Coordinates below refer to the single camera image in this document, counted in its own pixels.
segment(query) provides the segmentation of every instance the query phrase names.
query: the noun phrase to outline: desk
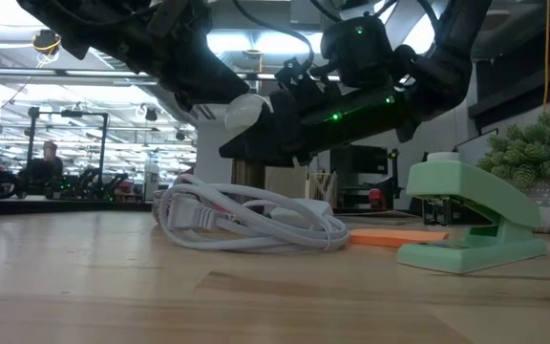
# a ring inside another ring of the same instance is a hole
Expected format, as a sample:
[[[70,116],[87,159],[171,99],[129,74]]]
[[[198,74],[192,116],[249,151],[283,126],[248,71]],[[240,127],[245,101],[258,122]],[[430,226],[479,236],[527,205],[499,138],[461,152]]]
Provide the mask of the desk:
[[[0,343],[473,342],[550,343],[550,254],[458,277],[175,247],[147,213],[0,216]]]

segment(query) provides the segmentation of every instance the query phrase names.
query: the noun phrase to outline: metal frame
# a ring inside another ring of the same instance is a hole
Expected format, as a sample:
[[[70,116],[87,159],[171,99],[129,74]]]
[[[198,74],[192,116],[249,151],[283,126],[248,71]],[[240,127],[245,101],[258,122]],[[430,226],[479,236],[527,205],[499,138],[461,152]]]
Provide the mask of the metal frame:
[[[37,124],[37,119],[41,115],[60,115],[67,118],[81,118],[83,116],[102,116],[103,117],[103,126],[101,127],[101,152],[99,155],[99,174],[98,174],[98,183],[99,187],[103,185],[103,161],[105,160],[105,140],[107,138],[107,124],[110,115],[108,113],[85,113],[79,111],[63,111],[63,112],[42,112],[39,111],[38,107],[32,107],[29,109],[29,117],[31,118],[31,127],[29,129],[29,148],[27,152],[27,168],[29,168],[31,161],[33,159],[33,142],[35,140],[35,128]]]
[[[33,78],[84,78],[84,79],[114,79],[125,80],[128,84],[134,82],[143,82],[148,84],[157,83],[159,80],[146,73],[123,72],[123,71],[96,71],[96,70],[70,70],[70,69],[46,69],[46,68],[0,68],[0,76],[20,76],[27,78],[31,76]],[[237,73],[237,76],[245,81],[277,81],[277,78],[273,73],[260,73],[260,72],[246,72]],[[341,79],[338,75],[329,75],[328,78],[332,82],[340,82]]]

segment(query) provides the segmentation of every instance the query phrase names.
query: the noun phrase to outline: orange paper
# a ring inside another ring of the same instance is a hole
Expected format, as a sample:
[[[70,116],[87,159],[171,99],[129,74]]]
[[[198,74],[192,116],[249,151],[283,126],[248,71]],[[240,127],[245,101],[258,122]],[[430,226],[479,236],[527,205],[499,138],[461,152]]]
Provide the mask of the orange paper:
[[[354,229],[349,242],[360,245],[401,247],[411,243],[428,243],[447,239],[446,232],[402,229]]]

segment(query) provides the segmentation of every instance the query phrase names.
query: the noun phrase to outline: black robotic arm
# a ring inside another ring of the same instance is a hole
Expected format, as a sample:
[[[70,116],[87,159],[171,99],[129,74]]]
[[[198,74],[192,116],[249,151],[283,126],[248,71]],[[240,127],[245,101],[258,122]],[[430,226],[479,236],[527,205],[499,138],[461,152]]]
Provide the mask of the black robotic arm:
[[[211,16],[203,0],[164,0],[152,8],[144,0],[17,1],[57,31],[77,58],[93,47],[133,71],[154,75],[185,110],[198,103],[229,103],[248,91],[207,47]],[[287,61],[276,74],[281,90],[269,96],[271,106],[265,104],[257,122],[224,145],[221,156],[291,166],[392,129],[401,141],[410,140],[422,121],[466,97],[470,52],[491,3],[450,0],[426,56],[408,46],[393,50],[378,14],[335,23],[322,40],[329,63],[309,70],[296,59]],[[328,81],[335,70],[344,85],[357,90],[342,95]],[[416,82],[401,91],[395,80],[404,75]]]

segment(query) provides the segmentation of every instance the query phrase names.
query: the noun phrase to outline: mint green stapler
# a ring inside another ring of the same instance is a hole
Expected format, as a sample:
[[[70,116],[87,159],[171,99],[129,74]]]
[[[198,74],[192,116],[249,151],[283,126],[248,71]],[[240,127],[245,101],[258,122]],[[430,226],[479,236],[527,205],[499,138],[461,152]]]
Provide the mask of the mint green stapler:
[[[452,160],[421,162],[411,168],[407,193],[427,200],[436,223],[464,229],[446,241],[404,245],[398,250],[401,264],[466,273],[546,254],[544,241],[533,235],[540,225],[538,206],[479,168]]]

